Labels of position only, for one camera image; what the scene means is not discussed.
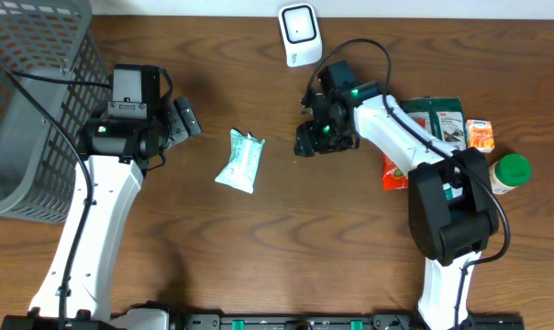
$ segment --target white plastic packet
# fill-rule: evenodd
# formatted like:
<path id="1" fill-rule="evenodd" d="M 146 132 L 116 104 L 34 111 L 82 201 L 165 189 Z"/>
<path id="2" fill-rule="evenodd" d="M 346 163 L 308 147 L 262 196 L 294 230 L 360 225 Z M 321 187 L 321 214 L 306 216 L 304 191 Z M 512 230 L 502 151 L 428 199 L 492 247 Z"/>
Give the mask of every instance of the white plastic packet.
<path id="1" fill-rule="evenodd" d="M 230 144 L 232 151 L 228 165 L 218 174 L 216 182 L 252 193 L 252 185 L 257 176 L 260 153 L 265 140 L 258 141 L 251 134 L 243 136 L 236 129 L 232 129 Z"/>

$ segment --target brown wooden surface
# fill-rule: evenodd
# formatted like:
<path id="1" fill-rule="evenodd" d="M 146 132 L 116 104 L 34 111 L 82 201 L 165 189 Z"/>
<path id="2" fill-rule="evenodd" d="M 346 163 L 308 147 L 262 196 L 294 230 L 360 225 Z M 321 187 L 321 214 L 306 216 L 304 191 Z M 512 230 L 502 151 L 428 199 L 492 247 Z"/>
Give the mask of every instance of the brown wooden surface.
<path id="1" fill-rule="evenodd" d="M 493 122 L 497 146 L 526 156 L 530 183 L 500 197 L 513 242 L 475 269 L 474 312 L 519 312 L 527 329 L 554 329 L 554 22 L 322 19 L 325 50 L 367 37 L 389 47 L 393 94 L 460 96 L 465 114 Z M 144 182 L 127 220 L 115 312 L 160 300 L 228 314 L 371 313 L 411 309 L 423 257 L 406 223 L 406 191 L 383 192 L 382 155 L 301 159 L 294 131 L 312 68 L 285 65 L 276 18 L 95 17 L 94 37 L 116 61 L 168 70 L 204 134 L 172 149 Z M 337 55 L 363 80 L 382 80 L 382 54 Z M 214 183 L 229 130 L 266 138 L 255 193 Z M 60 225 L 0 220 L 0 323 L 24 314 Z M 493 254 L 495 236 L 485 252 Z"/>

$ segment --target green connector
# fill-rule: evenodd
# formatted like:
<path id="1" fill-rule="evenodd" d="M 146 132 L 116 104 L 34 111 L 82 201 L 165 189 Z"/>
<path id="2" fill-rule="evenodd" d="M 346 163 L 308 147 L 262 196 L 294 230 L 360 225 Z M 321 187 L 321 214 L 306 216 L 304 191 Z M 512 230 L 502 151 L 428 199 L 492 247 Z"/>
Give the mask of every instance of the green connector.
<path id="1" fill-rule="evenodd" d="M 362 330 L 362 321 L 350 321 L 350 330 Z"/>
<path id="2" fill-rule="evenodd" d="M 244 321 L 232 321 L 232 330 L 244 330 Z"/>

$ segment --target mesh basket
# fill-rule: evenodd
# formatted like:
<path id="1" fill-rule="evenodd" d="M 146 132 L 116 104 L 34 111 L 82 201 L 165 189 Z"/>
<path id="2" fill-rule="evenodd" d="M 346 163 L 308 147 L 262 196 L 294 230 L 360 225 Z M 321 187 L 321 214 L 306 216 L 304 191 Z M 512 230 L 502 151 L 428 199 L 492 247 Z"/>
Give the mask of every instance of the mesh basket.
<path id="1" fill-rule="evenodd" d="M 0 0 L 0 215 L 67 217 L 75 158 L 63 138 L 8 80 L 6 70 L 106 83 L 86 0 Z M 110 91 L 18 78 L 74 137 Z"/>

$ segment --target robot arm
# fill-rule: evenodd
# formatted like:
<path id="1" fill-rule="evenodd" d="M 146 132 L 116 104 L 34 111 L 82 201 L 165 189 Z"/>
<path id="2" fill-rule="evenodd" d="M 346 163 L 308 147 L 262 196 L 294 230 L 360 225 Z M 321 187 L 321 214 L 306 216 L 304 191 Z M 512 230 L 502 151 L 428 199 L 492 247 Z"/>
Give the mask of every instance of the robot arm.
<path id="1" fill-rule="evenodd" d="M 451 155 L 455 147 L 433 137 L 424 128 L 412 120 L 399 107 L 395 98 L 387 95 L 387 104 L 417 134 L 424 137 L 445 154 Z M 382 103 L 382 95 L 365 100 L 354 109 L 354 122 L 357 133 L 379 148 L 406 176 L 420 164 L 434 164 L 443 159 L 436 153 L 428 151 L 421 142 L 405 131 L 395 119 L 387 114 Z M 455 302 L 459 292 L 461 268 L 466 261 L 476 260 L 481 252 L 469 252 L 454 259 L 448 266 L 442 266 L 437 260 L 426 258 L 424 290 L 417 304 L 420 318 L 430 330 L 447 330 L 453 325 Z M 469 268 L 462 294 L 463 303 L 459 307 L 459 323 L 467 319 L 467 295 L 471 284 L 472 267 Z"/>
<path id="2" fill-rule="evenodd" d="M 170 86 L 160 97 L 160 74 Z M 117 64 L 113 99 L 107 114 L 89 119 L 80 132 L 78 150 L 94 185 L 94 203 L 72 264 L 66 298 L 68 319 L 110 323 L 110 287 L 116 255 L 128 211 L 139 193 L 150 159 L 188 137 L 201 133 L 193 108 L 186 98 L 170 102 L 172 83 L 158 67 Z M 77 165 L 75 191 L 57 252 L 29 312 L 40 318 L 59 317 L 61 279 L 73 237 L 80 224 L 86 196 L 85 178 Z M 116 321 L 117 326 L 141 329 L 140 319 L 168 324 L 166 313 L 136 311 Z"/>
<path id="3" fill-rule="evenodd" d="M 406 115 L 393 96 L 387 95 L 386 97 L 387 104 L 421 137 L 431 141 L 435 147 L 441 149 L 447 155 L 451 155 L 452 151 L 457 150 L 450 144 L 429 134 Z M 354 109 L 354 123 L 357 133 L 362 138 L 372 142 L 389 159 L 393 160 L 399 170 L 406 175 L 409 175 L 409 171 L 415 169 L 419 164 L 434 164 L 442 161 L 443 159 L 438 154 L 427 150 L 422 143 L 387 114 L 382 99 L 382 95 L 374 96 Z"/>
<path id="4" fill-rule="evenodd" d="M 461 268 L 465 262 L 479 259 L 489 236 L 497 231 L 497 215 L 480 187 L 428 150 L 388 114 L 383 97 L 398 120 L 489 185 L 484 156 L 474 148 L 458 151 L 433 137 L 406 115 L 392 96 L 383 96 L 378 83 L 357 82 L 345 61 L 328 65 L 318 77 L 323 93 L 312 93 L 308 98 L 315 120 L 298 127 L 295 153 L 310 157 L 315 152 L 342 151 L 356 148 L 360 138 L 366 139 L 408 177 L 409 226 L 415 244 L 426 257 L 417 319 L 430 330 L 452 328 Z M 447 184 L 463 188 L 463 195 L 447 201 Z M 469 267 L 463 285 L 460 324 L 468 317 L 466 297 L 471 270 Z"/>

